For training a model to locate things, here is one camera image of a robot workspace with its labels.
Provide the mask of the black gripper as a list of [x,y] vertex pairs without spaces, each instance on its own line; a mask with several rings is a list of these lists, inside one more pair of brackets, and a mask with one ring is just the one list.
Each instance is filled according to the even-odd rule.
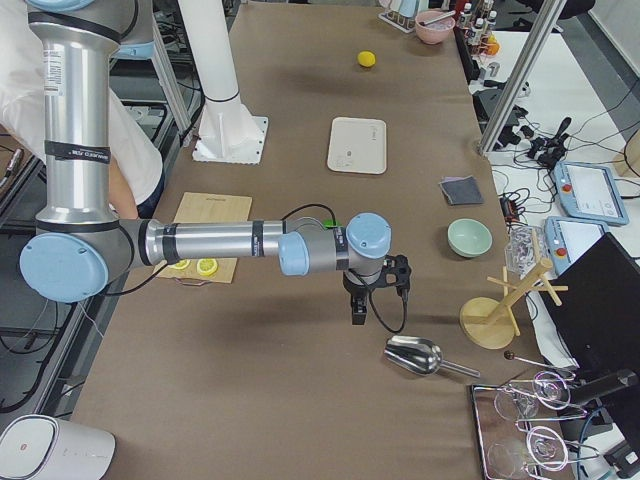
[[364,317],[367,315],[368,302],[373,305],[371,299],[375,284],[380,278],[381,271],[378,270],[369,275],[349,269],[343,273],[343,286],[350,294],[351,319],[353,325],[363,325]]

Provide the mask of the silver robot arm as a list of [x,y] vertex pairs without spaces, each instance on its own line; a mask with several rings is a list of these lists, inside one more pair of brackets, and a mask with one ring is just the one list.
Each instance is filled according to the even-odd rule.
[[331,227],[310,218],[209,224],[118,218],[108,198],[109,61],[122,47],[151,56],[153,7],[31,1],[27,11],[43,45],[47,203],[20,270],[40,295],[73,303],[103,293],[139,266],[275,255],[286,275],[341,272],[359,325],[374,290],[399,285],[405,262],[390,255],[390,226],[374,213]]

